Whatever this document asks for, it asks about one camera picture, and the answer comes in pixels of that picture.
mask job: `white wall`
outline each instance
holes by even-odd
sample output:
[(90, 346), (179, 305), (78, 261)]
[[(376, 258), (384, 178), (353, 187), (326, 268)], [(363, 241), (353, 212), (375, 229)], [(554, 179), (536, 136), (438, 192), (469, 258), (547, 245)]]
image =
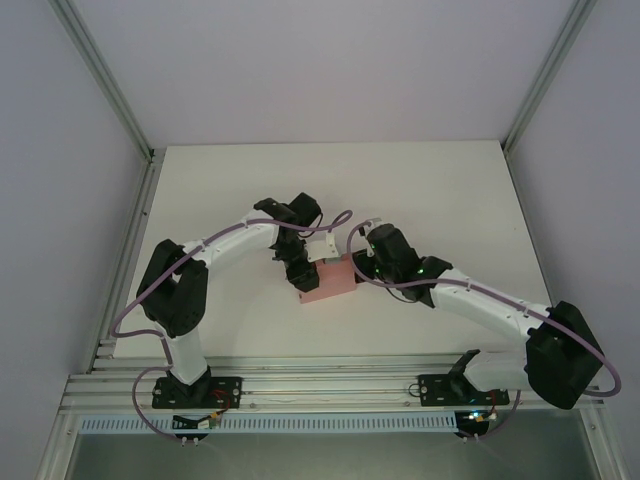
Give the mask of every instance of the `white wall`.
[(573, 0), (76, 0), (154, 147), (503, 138)]
[(552, 292), (584, 310), (621, 371), (622, 394), (609, 405), (640, 478), (638, 25), (639, 2), (598, 3), (517, 148), (513, 173)]
[(140, 171), (42, 0), (0, 5), (0, 469), (31, 479), (100, 314)]

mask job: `ventilation grille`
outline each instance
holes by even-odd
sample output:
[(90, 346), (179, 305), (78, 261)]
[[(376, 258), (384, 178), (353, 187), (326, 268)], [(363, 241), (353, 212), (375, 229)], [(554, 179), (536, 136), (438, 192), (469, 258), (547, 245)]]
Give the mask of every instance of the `ventilation grille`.
[[(171, 430), (171, 415), (151, 415), (149, 420), (173, 433), (382, 433), (457, 432), (453, 412), (370, 414), (240, 414), (222, 418), (213, 430)], [(150, 433), (135, 415), (85, 415), (83, 434)]]

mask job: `white table surface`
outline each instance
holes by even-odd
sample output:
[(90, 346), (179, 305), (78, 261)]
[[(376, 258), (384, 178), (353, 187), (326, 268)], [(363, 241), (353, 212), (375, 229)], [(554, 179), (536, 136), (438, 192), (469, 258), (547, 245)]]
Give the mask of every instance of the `white table surface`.
[[(547, 292), (497, 141), (170, 147), (149, 215), (133, 300), (155, 246), (209, 236), (266, 197), (291, 201), (304, 191), (338, 230), (382, 217), (419, 255), (436, 255), (472, 278), (547, 304)], [(358, 238), (356, 248), (364, 246)], [(301, 305), (272, 252), (250, 255), (210, 274), (200, 323), (208, 356), (392, 355), (512, 349), (473, 322), (391, 298), (360, 285), (355, 292)], [(122, 331), (148, 328), (142, 308)], [(116, 357), (160, 357), (153, 337), (118, 340)]]

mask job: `pink sponge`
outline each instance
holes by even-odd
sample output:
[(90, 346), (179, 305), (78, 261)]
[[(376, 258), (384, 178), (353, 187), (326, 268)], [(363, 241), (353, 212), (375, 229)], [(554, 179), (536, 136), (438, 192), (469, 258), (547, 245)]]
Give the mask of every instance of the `pink sponge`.
[(307, 293), (300, 294), (300, 303), (315, 302), (324, 298), (353, 292), (356, 289), (356, 279), (351, 262), (347, 254), (340, 261), (325, 263), (324, 260), (316, 262), (320, 286)]

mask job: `pink block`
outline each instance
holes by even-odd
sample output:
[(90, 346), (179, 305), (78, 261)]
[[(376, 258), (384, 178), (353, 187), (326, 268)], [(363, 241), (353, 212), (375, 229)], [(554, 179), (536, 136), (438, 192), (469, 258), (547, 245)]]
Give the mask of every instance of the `pink block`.
[(300, 293), (300, 303), (315, 302), (324, 298), (334, 297), (356, 289), (356, 279), (349, 257), (345, 254), (340, 262), (316, 262), (320, 286), (307, 293)]

